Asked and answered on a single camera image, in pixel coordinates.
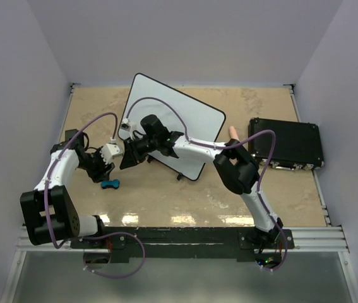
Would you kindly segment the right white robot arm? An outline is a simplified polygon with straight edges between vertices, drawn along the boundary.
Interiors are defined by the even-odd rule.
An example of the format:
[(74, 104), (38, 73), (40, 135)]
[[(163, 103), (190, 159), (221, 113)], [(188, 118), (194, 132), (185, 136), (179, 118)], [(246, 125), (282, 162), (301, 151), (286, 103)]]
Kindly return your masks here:
[(283, 225), (263, 192), (261, 181), (264, 172), (259, 171), (259, 164), (243, 143), (236, 139), (226, 143), (194, 141), (185, 133), (169, 131), (154, 114), (144, 117), (140, 125), (145, 134), (138, 137), (134, 123), (127, 117), (122, 120), (121, 129), (129, 133), (129, 138), (123, 140), (121, 170), (144, 162), (152, 152), (159, 152), (165, 157), (211, 163), (224, 186), (239, 195), (252, 214), (256, 240), (266, 248), (280, 241)]

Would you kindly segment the white whiteboard black frame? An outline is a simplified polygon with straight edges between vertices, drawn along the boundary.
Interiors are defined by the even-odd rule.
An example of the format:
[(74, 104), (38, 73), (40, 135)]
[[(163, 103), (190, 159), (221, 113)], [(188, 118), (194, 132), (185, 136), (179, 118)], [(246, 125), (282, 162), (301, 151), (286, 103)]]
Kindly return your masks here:
[(226, 120), (224, 111), (137, 73), (122, 119), (128, 119), (143, 134), (140, 121), (150, 114), (156, 115), (169, 131), (187, 131), (195, 141), (216, 141)]

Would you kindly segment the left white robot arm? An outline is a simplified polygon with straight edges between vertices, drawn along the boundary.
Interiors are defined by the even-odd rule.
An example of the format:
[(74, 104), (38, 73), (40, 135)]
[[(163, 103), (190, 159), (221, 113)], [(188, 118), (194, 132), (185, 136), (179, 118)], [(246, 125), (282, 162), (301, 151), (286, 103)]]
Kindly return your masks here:
[(20, 197), (21, 210), (30, 242), (34, 246), (85, 237), (92, 247), (107, 242), (97, 215), (80, 216), (68, 193), (68, 184), (76, 169), (87, 172), (94, 183), (108, 181), (122, 154), (114, 139), (89, 153), (88, 135), (77, 129), (65, 132), (65, 140), (51, 148), (51, 161), (33, 191)]

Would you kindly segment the blue whiteboard eraser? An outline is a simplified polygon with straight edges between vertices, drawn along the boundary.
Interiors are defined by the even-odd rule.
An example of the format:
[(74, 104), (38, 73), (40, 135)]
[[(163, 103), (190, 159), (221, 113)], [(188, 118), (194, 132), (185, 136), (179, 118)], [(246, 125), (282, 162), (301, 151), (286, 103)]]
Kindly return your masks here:
[(114, 179), (114, 180), (102, 181), (100, 183), (100, 187), (102, 189), (119, 189), (120, 184), (121, 183), (118, 179)]

